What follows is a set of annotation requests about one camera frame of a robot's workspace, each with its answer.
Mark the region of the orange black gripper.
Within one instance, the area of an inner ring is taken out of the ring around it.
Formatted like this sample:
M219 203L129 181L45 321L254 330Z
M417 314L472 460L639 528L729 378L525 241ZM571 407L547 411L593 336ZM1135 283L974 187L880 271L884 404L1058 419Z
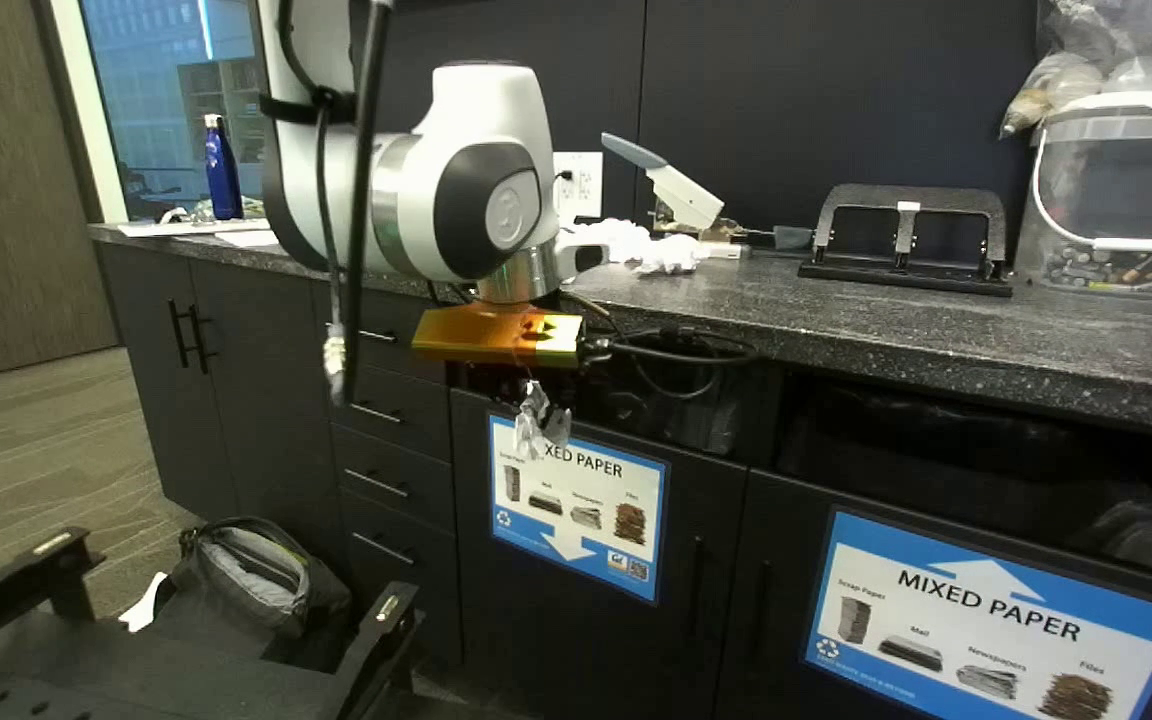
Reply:
M519 400L529 378L564 378L600 354L580 312L539 302L429 309L408 346L449 366L463 392Z

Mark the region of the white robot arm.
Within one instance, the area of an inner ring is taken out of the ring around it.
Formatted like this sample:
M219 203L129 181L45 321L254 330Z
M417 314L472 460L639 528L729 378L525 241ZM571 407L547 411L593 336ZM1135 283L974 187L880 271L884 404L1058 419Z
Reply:
M374 276L478 289L417 314L411 352L455 364L578 366L593 330L551 312L578 266L562 255L562 171L539 76L451 61L408 130L382 130L397 0L254 0L261 200L276 245L327 279L319 366L351 396Z

